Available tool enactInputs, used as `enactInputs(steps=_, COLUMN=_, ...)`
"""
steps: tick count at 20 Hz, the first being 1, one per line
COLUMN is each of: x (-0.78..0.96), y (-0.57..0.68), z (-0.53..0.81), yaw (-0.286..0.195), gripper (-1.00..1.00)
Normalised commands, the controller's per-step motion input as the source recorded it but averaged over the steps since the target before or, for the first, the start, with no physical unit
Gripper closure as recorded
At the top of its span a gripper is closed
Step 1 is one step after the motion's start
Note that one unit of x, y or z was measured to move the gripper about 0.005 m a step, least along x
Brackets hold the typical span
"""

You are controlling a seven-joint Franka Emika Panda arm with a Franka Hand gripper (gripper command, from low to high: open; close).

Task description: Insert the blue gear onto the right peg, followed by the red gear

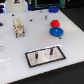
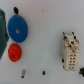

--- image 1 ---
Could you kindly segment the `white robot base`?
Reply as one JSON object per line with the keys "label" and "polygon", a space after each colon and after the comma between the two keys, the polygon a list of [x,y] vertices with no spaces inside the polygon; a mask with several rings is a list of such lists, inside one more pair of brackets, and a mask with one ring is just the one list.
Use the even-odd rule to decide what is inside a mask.
{"label": "white robot base", "polygon": [[25,0],[6,0],[5,9],[7,13],[24,12],[27,10],[27,3]]}

